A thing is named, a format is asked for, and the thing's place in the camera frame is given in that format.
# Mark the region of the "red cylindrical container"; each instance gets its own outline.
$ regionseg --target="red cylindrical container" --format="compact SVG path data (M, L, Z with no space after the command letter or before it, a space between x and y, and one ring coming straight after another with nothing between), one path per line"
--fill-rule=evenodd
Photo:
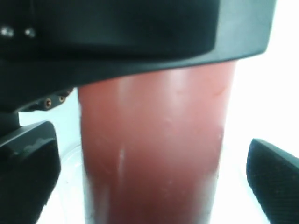
M208 223L234 67L80 88L87 224Z

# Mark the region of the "white background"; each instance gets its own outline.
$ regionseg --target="white background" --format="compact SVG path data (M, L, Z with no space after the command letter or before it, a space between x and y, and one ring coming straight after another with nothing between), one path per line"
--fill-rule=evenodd
M228 108L221 178L244 186L221 185L212 223L269 223L244 182L245 164L252 138L261 138L299 157L299 1L278 0L267 53L238 62ZM77 92L50 112L20 114L21 124L50 120L56 128L61 154L80 142ZM53 208L59 202L59 196ZM48 208L50 216L54 209ZM53 223L48 217L40 223Z

